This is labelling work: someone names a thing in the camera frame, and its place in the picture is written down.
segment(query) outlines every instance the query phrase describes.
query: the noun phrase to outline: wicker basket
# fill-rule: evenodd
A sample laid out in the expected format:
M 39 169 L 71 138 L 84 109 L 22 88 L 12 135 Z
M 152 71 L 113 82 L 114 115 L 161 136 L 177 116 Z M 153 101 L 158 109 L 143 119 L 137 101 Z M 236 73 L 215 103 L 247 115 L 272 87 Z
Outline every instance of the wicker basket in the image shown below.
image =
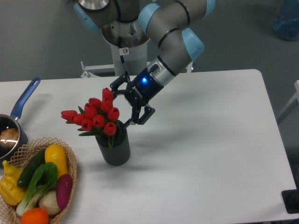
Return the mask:
M 28 142 L 28 144 L 23 145 L 18 149 L 17 152 L 14 153 L 14 155 L 11 157 L 11 160 L 8 162 L 10 165 L 16 166 L 20 169 L 24 169 L 24 167 L 28 164 L 28 162 L 31 160 L 33 156 L 35 156 L 40 150 L 43 148 L 47 148 L 48 146 L 52 144 L 57 144 L 65 148 L 67 159 L 68 159 L 68 168 L 69 168 L 69 174 L 72 176 L 73 179 L 73 185 L 71 189 L 70 194 L 70 200 L 66 208 L 64 208 L 59 214 L 57 214 L 55 217 L 50 217 L 50 224 L 57 224 L 63 215 L 66 213 L 67 209 L 70 206 L 70 203 L 72 201 L 74 190 L 76 186 L 76 180 L 77 180 L 77 162 L 76 157 L 74 155 L 74 152 L 72 149 L 61 140 L 57 138 L 43 138 L 43 139 L 36 139 L 31 142 Z M 2 197 L 0 197 L 0 219 L 2 220 L 2 224 L 20 224 L 21 223 L 21 217 L 16 214 L 16 206 L 11 206 L 7 204 Z

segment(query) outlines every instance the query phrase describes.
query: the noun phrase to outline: saucepan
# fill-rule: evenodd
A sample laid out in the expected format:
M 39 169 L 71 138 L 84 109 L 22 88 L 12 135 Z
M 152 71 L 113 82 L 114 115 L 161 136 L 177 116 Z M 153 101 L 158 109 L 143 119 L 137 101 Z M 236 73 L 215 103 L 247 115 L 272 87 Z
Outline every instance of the saucepan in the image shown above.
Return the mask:
M 0 168 L 3 168 L 2 162 L 4 160 L 10 160 L 14 152 L 28 142 L 28 137 L 21 129 L 17 120 L 21 118 L 26 101 L 37 88 L 40 81 L 38 77 L 32 79 L 26 90 L 15 103 L 10 116 L 0 114 Z

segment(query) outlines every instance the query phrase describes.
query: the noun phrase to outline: red tulip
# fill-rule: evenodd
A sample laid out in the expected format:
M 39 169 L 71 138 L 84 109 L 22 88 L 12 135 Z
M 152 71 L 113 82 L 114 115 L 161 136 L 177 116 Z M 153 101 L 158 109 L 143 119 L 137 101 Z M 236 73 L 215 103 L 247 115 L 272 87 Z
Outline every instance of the red tulip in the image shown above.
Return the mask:
M 105 125 L 105 118 L 102 115 L 96 115 L 93 118 L 93 126 L 95 127 L 103 127 Z
M 68 122 L 73 123 L 73 118 L 77 115 L 77 111 L 70 110 L 70 111 L 61 111 L 61 117 L 66 119 Z
M 116 107 L 112 107 L 108 111 L 108 118 L 112 121 L 117 121 L 117 119 L 120 117 L 120 111 Z
M 105 88 L 102 90 L 102 95 L 103 95 L 103 100 L 110 99 L 111 101 L 113 101 L 113 98 L 114 98 L 113 94 L 108 88 Z
M 89 104 L 93 105 L 95 107 L 95 109 L 99 109 L 102 105 L 102 101 L 100 101 L 97 98 L 90 98 L 88 100 Z
M 108 113 L 108 111 L 113 107 L 113 102 L 112 100 L 106 98 L 103 100 L 102 102 L 102 106 L 101 106 L 101 110 L 104 112 L 104 113 Z
M 85 118 L 81 123 L 82 129 L 84 131 L 90 131 L 93 129 L 93 121 Z
M 93 119 L 94 116 L 97 114 L 97 109 L 92 104 L 85 104 L 84 106 L 84 113 L 86 118 L 88 119 Z
M 74 116 L 73 121 L 74 121 L 74 123 L 75 123 L 76 125 L 81 125 L 82 121 L 83 121 L 85 118 L 86 118 L 85 115 L 82 114 L 82 113 L 80 113 L 80 114 L 77 114 L 77 115 Z
M 104 132 L 108 136 L 112 136 L 116 132 L 116 125 L 113 122 L 108 122 L 104 127 Z

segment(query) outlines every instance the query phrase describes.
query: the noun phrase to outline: green cucumber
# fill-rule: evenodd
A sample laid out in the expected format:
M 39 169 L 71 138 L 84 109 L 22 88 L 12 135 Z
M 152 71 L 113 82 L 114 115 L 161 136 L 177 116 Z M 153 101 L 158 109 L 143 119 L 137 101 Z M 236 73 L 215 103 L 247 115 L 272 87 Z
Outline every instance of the green cucumber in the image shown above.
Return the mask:
M 17 186 L 19 188 L 27 187 L 31 181 L 31 178 L 33 176 L 33 173 L 35 170 L 43 163 L 45 163 L 45 151 L 46 149 L 42 149 L 39 151 L 31 160 L 30 162 L 25 166 L 23 169 L 18 182 Z

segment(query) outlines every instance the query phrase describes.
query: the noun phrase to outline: warning sticker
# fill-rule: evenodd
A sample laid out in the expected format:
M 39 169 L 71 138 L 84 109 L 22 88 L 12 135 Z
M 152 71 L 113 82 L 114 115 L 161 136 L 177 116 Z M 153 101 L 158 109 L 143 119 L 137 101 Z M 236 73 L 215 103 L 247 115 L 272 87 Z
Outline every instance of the warning sticker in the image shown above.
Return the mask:
M 120 48 L 120 55 L 128 55 L 129 48 Z

